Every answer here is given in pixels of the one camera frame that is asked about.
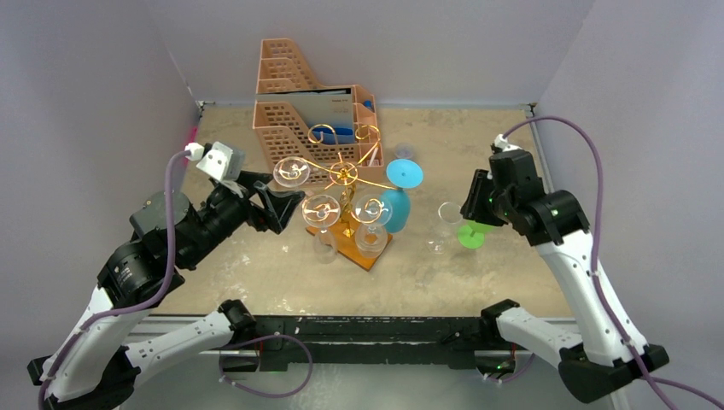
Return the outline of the clear wine glass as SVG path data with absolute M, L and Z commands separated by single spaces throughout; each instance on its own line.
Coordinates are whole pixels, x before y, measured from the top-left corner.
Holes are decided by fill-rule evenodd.
M 283 188 L 301 188 L 311 175 L 311 166 L 298 156 L 290 156 L 280 160 L 273 168 L 272 176 Z
M 354 240 L 359 253 L 369 259 L 379 257 L 388 244 L 386 224 L 393 214 L 391 203 L 382 195 L 362 196 L 352 208 L 359 222 Z

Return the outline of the tall clear flute glass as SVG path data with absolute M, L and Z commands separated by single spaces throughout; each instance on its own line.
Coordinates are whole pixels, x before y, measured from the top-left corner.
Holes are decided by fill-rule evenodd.
M 330 228 L 339 220 L 341 210 L 340 203 L 326 194 L 309 196 L 302 203 L 303 220 L 316 229 L 312 249 L 319 263 L 330 264 L 337 256 L 337 242 Z

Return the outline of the small clear goblet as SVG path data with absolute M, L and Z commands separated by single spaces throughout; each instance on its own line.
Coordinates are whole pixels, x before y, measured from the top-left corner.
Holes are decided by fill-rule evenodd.
M 445 254 L 453 245 L 462 219 L 458 203 L 443 202 L 437 208 L 432 229 L 426 239 L 427 249 L 436 255 Z

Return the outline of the blue plastic goblet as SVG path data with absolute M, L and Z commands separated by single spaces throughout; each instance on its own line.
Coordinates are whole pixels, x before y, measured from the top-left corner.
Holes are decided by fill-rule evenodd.
M 396 159 L 387 165 L 386 176 L 394 188 L 381 194 L 392 210 L 385 229 L 389 233 L 397 233 L 405 228 L 412 210 L 412 200 L 407 191 L 418 187 L 423 182 L 424 174 L 415 161 Z

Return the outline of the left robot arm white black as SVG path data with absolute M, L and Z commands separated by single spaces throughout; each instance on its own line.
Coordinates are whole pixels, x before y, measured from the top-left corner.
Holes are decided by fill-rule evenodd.
M 254 316 L 239 300 L 227 300 L 179 330 L 141 343 L 126 338 L 184 283 L 240 226 L 281 233 L 303 202 L 299 190 L 274 191 L 272 176 L 244 172 L 237 190 L 215 183 L 195 208 L 177 190 L 159 191 L 130 222 L 131 239 L 98 274 L 90 302 L 62 346 L 31 360 L 27 370 L 40 388 L 42 409 L 112 409 L 156 373 L 204 350 L 245 349 L 256 336 Z

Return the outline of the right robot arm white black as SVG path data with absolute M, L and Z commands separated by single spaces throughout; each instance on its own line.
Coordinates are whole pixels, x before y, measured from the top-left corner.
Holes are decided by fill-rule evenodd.
M 667 365 L 665 348 L 646 341 L 603 268 L 593 265 L 593 235 L 577 199 L 566 190 L 545 192 L 526 150 L 495 153 L 489 164 L 474 174 L 463 218 L 509 224 L 525 237 L 551 269 L 579 330 L 566 331 L 506 299 L 482 310 L 481 340 L 492 348 L 510 342 L 529 350 L 555 367 L 569 393 L 583 403 Z

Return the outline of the wooden rack base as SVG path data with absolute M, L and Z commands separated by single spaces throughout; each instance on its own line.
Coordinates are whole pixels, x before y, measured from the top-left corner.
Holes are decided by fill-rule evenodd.
M 337 256 L 344 257 L 347 260 L 351 261 L 357 267 L 369 272 L 376 265 L 377 261 L 382 255 L 375 259 L 369 259 L 363 257 L 359 253 L 354 240 L 354 234 L 357 231 L 358 227 L 359 222 L 355 220 L 351 220 L 349 223 L 344 221 L 338 221 L 330 228 L 330 231 L 333 233 L 337 242 Z M 316 229 L 314 228 L 310 228 L 309 226 L 306 227 L 306 232 L 313 237 L 315 231 Z M 392 240 L 393 235 L 389 233 L 387 247 L 392 243 Z

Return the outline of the clear wine glass hanging front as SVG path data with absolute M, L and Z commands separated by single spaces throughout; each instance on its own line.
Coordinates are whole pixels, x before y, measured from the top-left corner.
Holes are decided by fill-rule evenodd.
M 379 257 L 388 244 L 386 224 L 393 214 L 391 203 L 382 195 L 362 196 L 352 208 L 359 222 L 354 240 L 359 253 L 369 259 Z

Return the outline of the green plastic goblet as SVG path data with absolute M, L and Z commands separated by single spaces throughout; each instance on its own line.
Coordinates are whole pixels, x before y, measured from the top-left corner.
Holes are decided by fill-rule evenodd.
M 458 228 L 457 239 L 467 249 L 479 249 L 485 243 L 486 235 L 495 229 L 493 225 L 467 221 Z

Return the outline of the blue folder in organizer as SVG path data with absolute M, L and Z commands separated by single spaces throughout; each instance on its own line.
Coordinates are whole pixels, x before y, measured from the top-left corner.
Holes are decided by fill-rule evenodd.
M 328 127 L 317 126 L 312 129 L 312 138 L 326 145 L 354 144 L 356 141 L 354 131 L 346 127 L 336 127 L 331 131 Z

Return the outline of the pink plastic file organizer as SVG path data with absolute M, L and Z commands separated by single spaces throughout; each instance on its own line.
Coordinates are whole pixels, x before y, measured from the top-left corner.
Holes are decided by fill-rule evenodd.
M 260 62 L 256 83 L 256 95 L 278 93 L 284 91 L 309 91 L 352 87 L 353 93 L 353 125 L 355 131 L 361 125 L 378 126 L 377 101 L 375 96 L 362 85 L 323 85 L 300 48 L 290 38 L 267 38 L 260 45 Z M 373 102 L 374 111 L 363 105 L 365 100 Z M 325 126 L 334 131 L 328 124 L 307 125 L 292 105 L 288 102 L 258 102 L 255 97 L 253 129 L 260 141 L 269 167 L 287 156 L 301 156 L 316 161 L 321 165 L 329 165 L 337 160 L 342 153 L 347 160 L 356 160 L 371 146 L 362 142 L 350 144 L 326 145 L 312 138 L 312 129 Z M 382 133 L 379 138 L 382 144 Z M 364 167 L 362 177 L 376 183 L 385 180 L 386 161 L 382 154 L 377 157 L 376 165 Z M 308 180 L 311 185 L 326 185 L 329 180 L 321 173 L 314 172 Z

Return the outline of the small grey bottle cap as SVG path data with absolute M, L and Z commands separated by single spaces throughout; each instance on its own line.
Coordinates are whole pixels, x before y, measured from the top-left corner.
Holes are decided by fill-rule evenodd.
M 412 159 L 414 147 L 410 143 L 398 143 L 394 147 L 394 155 L 397 159 Z

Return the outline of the grey white document folder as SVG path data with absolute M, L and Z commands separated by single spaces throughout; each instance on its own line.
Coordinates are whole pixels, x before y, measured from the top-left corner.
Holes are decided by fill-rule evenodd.
M 353 125 L 351 86 L 257 94 L 256 100 L 264 103 L 290 103 L 309 126 L 325 123 L 334 128 L 352 128 Z

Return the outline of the white chalk stick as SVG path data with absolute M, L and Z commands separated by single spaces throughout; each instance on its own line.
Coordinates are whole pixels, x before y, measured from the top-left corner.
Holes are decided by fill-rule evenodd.
M 369 160 L 369 162 L 368 162 L 368 166 L 369 166 L 369 167 L 373 167 L 373 166 L 376 165 L 377 152 L 378 152 L 378 148 L 375 148 L 374 150 L 372 150 L 371 156 L 370 156 L 370 160 Z

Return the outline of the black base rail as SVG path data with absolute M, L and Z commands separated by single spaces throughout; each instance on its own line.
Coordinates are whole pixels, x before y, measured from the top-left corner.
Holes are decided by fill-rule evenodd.
M 507 374 L 529 352 L 506 342 L 479 316 L 257 315 L 220 346 L 247 353 L 262 372 L 291 364 L 433 365 Z

